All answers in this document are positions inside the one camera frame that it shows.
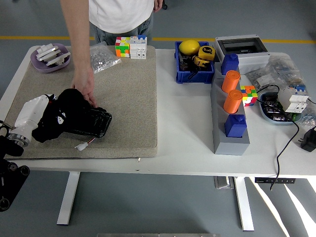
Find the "person's right hand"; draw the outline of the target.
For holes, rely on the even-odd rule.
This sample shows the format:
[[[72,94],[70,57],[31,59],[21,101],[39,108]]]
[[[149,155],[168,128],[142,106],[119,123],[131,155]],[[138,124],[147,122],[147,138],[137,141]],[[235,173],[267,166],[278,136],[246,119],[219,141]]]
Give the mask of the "person's right hand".
[[[75,68],[72,88],[77,89],[92,107],[98,107],[94,97],[94,73],[90,66]]]

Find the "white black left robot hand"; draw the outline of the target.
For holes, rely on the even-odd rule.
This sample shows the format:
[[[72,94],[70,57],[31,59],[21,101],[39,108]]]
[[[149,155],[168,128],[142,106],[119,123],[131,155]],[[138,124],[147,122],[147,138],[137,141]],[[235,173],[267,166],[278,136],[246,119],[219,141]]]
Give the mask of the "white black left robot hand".
[[[26,102],[8,138],[22,147],[31,140],[45,142],[59,137],[65,129],[66,115],[58,108],[54,94],[44,94]]]

